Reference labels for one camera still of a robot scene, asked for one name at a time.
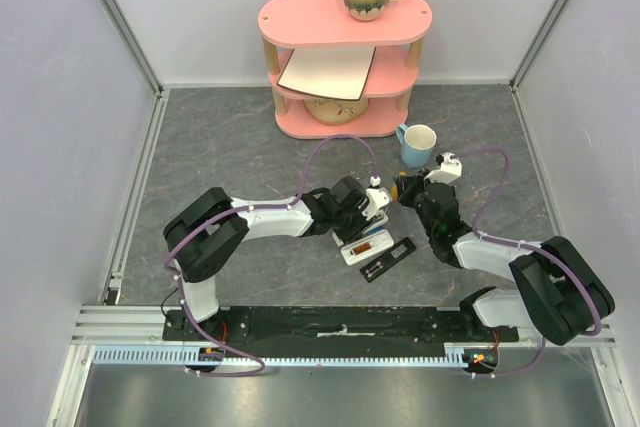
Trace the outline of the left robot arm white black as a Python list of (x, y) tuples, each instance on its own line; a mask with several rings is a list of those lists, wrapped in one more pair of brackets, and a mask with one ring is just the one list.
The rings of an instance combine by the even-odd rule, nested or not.
[(371, 182), (364, 187), (346, 176), (331, 188), (264, 202), (231, 197), (220, 187), (207, 190), (163, 230), (169, 267), (177, 271), (190, 309), (185, 329), (198, 340), (216, 335), (216, 275), (244, 241), (330, 233), (349, 265), (389, 247), (383, 225), (392, 195), (377, 178)]

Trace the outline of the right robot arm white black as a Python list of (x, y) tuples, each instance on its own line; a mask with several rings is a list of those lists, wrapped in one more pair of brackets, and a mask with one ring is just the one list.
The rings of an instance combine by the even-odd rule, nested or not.
[(494, 327), (534, 328), (556, 345), (592, 335), (596, 320), (613, 314), (613, 296), (573, 243), (554, 236), (527, 243), (476, 233), (459, 212), (455, 188), (424, 171), (394, 178), (392, 198), (417, 214), (438, 260), (508, 279), (516, 288), (484, 288), (469, 296), (458, 315), (467, 339), (483, 339)]

